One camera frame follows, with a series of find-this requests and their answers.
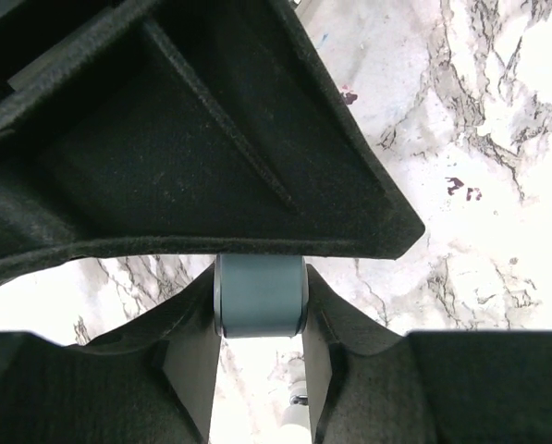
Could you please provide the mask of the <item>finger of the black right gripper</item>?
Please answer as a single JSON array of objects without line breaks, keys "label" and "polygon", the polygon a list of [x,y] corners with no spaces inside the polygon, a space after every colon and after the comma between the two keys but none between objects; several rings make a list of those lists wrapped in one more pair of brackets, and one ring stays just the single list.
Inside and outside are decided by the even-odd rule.
[{"label": "finger of the black right gripper", "polygon": [[0,282],[423,232],[287,2],[0,1]]}]

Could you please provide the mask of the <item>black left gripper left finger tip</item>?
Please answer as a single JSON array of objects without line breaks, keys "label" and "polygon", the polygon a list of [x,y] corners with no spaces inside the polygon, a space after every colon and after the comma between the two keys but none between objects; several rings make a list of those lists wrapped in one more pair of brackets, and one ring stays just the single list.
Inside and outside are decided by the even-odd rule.
[{"label": "black left gripper left finger tip", "polygon": [[214,272],[84,346],[0,332],[0,443],[204,443]]}]

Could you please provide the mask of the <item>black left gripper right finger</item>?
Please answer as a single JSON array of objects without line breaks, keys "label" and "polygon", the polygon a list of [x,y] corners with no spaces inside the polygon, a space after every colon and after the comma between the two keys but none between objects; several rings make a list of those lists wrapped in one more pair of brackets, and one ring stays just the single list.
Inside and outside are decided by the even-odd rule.
[{"label": "black left gripper right finger", "polygon": [[314,442],[552,443],[552,331],[401,336],[308,277]]}]

